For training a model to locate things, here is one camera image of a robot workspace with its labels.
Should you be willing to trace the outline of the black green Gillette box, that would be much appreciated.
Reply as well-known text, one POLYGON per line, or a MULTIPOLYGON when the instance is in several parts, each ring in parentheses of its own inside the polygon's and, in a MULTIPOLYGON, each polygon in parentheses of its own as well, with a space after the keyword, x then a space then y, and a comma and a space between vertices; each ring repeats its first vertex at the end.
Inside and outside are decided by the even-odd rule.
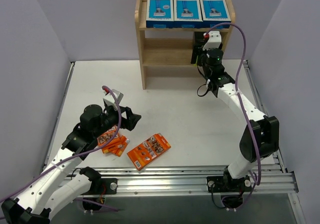
MULTIPOLYGON (((194 46, 200 46, 200 47, 204 46, 204 44, 205 44, 204 33, 205 32, 200 32, 200 31, 195 31, 193 33, 192 48, 194 46)), ((199 56, 199 58, 197 60, 197 64, 198 64, 199 60, 202 58, 202 56, 205 55, 206 53, 207 53, 207 51, 203 51, 203 53, 199 56)))
POLYGON ((221 42, 220 42, 220 44, 219 44, 219 47, 218 47, 218 49, 219 50, 221 50, 222 52, 224 52, 223 51, 223 47, 224 47, 224 44, 223 44, 223 38, 221 39, 221 42))

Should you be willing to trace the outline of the orange razor pack top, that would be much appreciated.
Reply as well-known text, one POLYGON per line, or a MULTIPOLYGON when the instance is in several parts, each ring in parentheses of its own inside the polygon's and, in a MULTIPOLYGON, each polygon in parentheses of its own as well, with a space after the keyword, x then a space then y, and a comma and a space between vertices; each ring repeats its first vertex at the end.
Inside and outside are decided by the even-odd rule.
POLYGON ((119 136, 121 134, 118 133, 114 136, 114 138, 112 138, 116 130, 117 126, 115 125, 97 138, 98 146, 103 146, 103 148, 101 149, 103 154, 110 153, 111 151, 118 148, 118 145, 120 144, 119 136))

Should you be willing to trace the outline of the white Harry's razor blister pack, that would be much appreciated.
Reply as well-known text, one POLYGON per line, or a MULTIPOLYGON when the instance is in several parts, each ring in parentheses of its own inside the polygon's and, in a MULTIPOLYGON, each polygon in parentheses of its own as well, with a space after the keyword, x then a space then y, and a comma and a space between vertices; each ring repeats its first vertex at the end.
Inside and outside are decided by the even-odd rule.
POLYGON ((174 27, 173 0, 147 0, 146 27, 171 29, 174 27))

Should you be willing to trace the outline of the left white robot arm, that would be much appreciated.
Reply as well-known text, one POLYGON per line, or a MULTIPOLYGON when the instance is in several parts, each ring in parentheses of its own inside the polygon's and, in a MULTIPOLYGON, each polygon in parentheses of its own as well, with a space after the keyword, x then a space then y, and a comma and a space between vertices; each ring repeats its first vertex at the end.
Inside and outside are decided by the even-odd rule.
POLYGON ((92 104, 81 114, 80 122, 66 137, 51 164, 19 191, 1 200, 8 224, 48 224, 68 203, 79 195, 95 194, 102 185, 101 174, 84 167, 70 182, 60 187, 65 177, 98 146, 98 138, 113 127, 133 130, 141 119, 129 107, 92 104))

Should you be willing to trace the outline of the blue Harry's razor box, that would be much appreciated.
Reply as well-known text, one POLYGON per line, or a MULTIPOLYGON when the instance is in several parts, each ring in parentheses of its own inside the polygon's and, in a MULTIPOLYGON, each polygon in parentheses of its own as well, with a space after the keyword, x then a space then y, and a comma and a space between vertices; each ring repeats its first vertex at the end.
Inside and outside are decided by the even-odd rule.
POLYGON ((174 27, 199 29, 203 25, 200 0, 173 0, 174 27))
POLYGON ((231 17, 226 0, 199 0, 202 27, 212 28, 220 23, 230 23, 231 17))

